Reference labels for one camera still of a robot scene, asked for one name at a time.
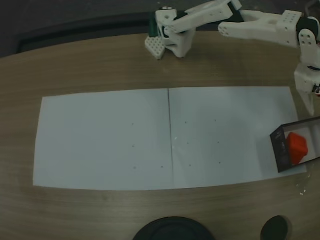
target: white paper sheet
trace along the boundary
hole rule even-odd
[[[44,97],[33,184],[88,190],[174,188],[168,90]]]
[[[272,179],[278,173],[270,134],[298,120],[289,87],[195,87],[169,90],[176,188]]]
[[[298,119],[288,87],[177,88],[169,96],[170,106],[167,89],[44,97],[33,184],[162,190],[305,171],[279,174],[269,137]]]

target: black round object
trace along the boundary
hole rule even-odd
[[[261,240],[286,240],[288,223],[283,216],[275,216],[266,222],[261,231]]]
[[[142,228],[133,240],[215,240],[197,221],[184,217],[165,217]]]

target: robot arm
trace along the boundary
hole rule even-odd
[[[159,10],[155,13],[158,36],[148,37],[145,46],[158,60],[165,49],[183,58],[192,47],[196,28],[218,22],[220,34],[228,38],[261,40],[300,49],[295,84],[309,113],[314,115],[311,93],[320,96],[318,20],[305,18],[297,11],[286,10],[278,15],[240,8],[239,0],[216,0],[191,8],[181,16],[172,8]]]

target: dark floor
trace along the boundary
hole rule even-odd
[[[309,0],[240,0],[243,9],[303,11]],[[162,6],[186,10],[207,0],[7,0],[0,3],[0,57],[10,54],[14,36],[80,20],[153,12]]]

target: red object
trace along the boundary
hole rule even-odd
[[[297,165],[308,154],[307,140],[294,132],[290,132],[286,138],[286,142],[289,146],[289,154],[291,162]]]

